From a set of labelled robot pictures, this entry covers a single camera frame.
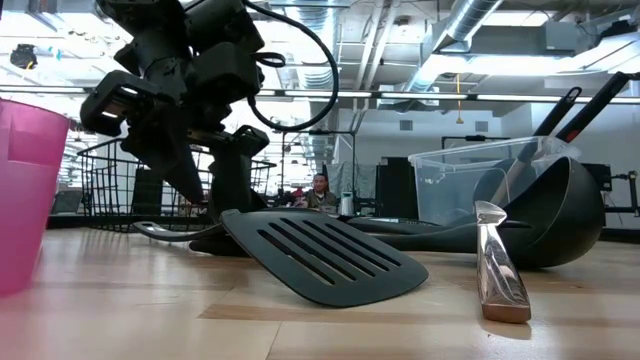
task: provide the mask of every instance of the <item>wall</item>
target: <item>wall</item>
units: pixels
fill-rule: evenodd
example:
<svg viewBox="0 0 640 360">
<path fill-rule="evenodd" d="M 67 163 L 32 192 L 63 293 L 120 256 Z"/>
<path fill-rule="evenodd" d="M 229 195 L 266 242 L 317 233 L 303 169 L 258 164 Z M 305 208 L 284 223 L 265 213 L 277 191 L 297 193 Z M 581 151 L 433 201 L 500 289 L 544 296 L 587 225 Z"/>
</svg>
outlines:
<svg viewBox="0 0 640 360">
<path fill-rule="evenodd" d="M 356 135 L 357 162 L 377 165 L 382 157 L 408 156 L 441 149 L 442 136 L 476 135 L 475 121 L 488 121 L 485 136 L 501 136 L 500 119 L 491 111 L 462 111 L 464 123 L 458 124 L 455 111 L 442 114 L 437 111 L 410 111 L 399 114 L 391 110 L 369 110 Z M 341 110 L 339 128 L 347 130 L 352 119 L 350 110 Z M 400 120 L 413 120 L 412 131 L 400 131 Z M 334 151 L 334 163 L 351 161 L 351 149 L 339 144 Z"/>
<path fill-rule="evenodd" d="M 500 119 L 502 136 L 518 138 L 533 134 L 531 105 L 519 106 Z"/>
<path fill-rule="evenodd" d="M 381 137 L 356 137 L 356 161 L 362 165 L 377 165 L 383 157 L 406 157 L 435 150 L 440 150 L 440 138 L 399 141 Z"/>
<path fill-rule="evenodd" d="M 631 89 L 620 96 L 639 96 L 640 84 L 635 82 Z M 536 128 L 551 110 L 553 104 L 533 104 L 531 116 Z M 582 109 L 576 105 L 565 116 L 557 129 L 562 128 Z M 638 156 L 640 139 L 640 106 L 609 105 L 589 126 L 572 142 L 582 152 L 580 162 L 609 164 L 612 174 L 627 173 L 630 170 L 640 172 Z M 613 191 L 605 199 L 609 205 L 631 205 L 628 182 L 614 180 Z M 640 218 L 633 214 L 607 214 L 607 226 L 612 228 L 640 228 Z"/>
</svg>

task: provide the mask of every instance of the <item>wire basket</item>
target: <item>wire basket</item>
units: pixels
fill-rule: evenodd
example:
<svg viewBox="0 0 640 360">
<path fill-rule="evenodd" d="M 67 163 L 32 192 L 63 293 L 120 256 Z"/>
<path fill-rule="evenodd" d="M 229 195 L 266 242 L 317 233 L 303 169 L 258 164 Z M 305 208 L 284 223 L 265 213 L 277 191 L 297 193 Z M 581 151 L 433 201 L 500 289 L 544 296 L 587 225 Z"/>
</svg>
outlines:
<svg viewBox="0 0 640 360">
<path fill-rule="evenodd" d="M 197 231 L 211 225 L 206 206 L 192 204 L 112 139 L 78 152 L 81 161 L 82 209 L 91 227 L 130 232 L 136 221 L 153 221 L 174 231 Z M 191 148 L 205 198 L 213 175 L 207 169 L 213 157 Z M 252 161 L 251 187 L 260 195 L 268 188 L 269 171 L 276 164 Z"/>
</svg>

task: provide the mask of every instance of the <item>plastic container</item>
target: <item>plastic container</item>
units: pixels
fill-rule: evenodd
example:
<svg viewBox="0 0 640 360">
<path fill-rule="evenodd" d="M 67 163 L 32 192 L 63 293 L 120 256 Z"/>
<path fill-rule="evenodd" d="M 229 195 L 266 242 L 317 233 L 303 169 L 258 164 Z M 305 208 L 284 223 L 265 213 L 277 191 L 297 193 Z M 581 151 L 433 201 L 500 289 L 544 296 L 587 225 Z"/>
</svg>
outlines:
<svg viewBox="0 0 640 360">
<path fill-rule="evenodd" d="M 473 214 L 476 200 L 505 206 L 563 156 L 577 158 L 580 151 L 554 137 L 505 140 L 411 155 L 419 218 L 447 225 Z"/>
<path fill-rule="evenodd" d="M 0 296 L 31 284 L 69 120 L 0 99 Z"/>
</svg>

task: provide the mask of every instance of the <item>spatula handle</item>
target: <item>spatula handle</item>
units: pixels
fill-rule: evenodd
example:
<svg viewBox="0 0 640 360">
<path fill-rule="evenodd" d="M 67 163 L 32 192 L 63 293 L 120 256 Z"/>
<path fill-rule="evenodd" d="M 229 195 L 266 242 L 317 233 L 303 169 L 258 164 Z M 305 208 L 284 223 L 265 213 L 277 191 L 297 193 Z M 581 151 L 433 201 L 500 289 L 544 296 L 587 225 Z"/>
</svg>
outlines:
<svg viewBox="0 0 640 360">
<path fill-rule="evenodd" d="M 500 222 L 478 213 L 478 294 L 482 313 L 488 320 L 523 323 L 531 319 L 529 297 L 500 239 Z"/>
</svg>

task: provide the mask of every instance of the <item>black kitchen utensil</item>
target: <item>black kitchen utensil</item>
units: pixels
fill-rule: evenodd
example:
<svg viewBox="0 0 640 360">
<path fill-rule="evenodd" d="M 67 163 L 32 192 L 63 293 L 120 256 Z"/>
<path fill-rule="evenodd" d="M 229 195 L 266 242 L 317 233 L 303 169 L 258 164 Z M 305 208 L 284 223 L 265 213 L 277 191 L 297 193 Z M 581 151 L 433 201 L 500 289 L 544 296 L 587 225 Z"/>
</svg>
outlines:
<svg viewBox="0 0 640 360">
<path fill-rule="evenodd" d="M 408 255 L 321 213 L 229 210 L 220 219 L 258 263 L 298 295 L 321 305 L 386 300 L 429 276 Z"/>
<path fill-rule="evenodd" d="M 558 266 L 583 256 L 600 237 L 605 214 L 595 180 L 568 157 L 553 163 L 504 210 L 508 218 L 498 231 L 518 268 Z M 402 251 L 475 253 L 473 217 L 446 226 L 414 228 L 412 235 L 396 232 L 376 237 Z"/>
<path fill-rule="evenodd" d="M 565 96 L 551 109 L 540 126 L 533 132 L 533 136 L 549 136 L 558 126 L 564 116 L 575 105 L 582 88 L 571 88 Z M 486 200 L 500 207 L 504 207 L 512 198 L 524 192 L 535 181 L 537 174 L 531 161 L 538 151 L 538 142 L 526 144 L 518 156 L 504 159 L 487 171 L 476 184 L 473 200 Z"/>
<path fill-rule="evenodd" d="M 558 131 L 556 137 L 570 143 L 598 116 L 629 80 L 640 80 L 640 73 L 625 74 L 618 71 L 602 86 L 591 100 Z"/>
</svg>

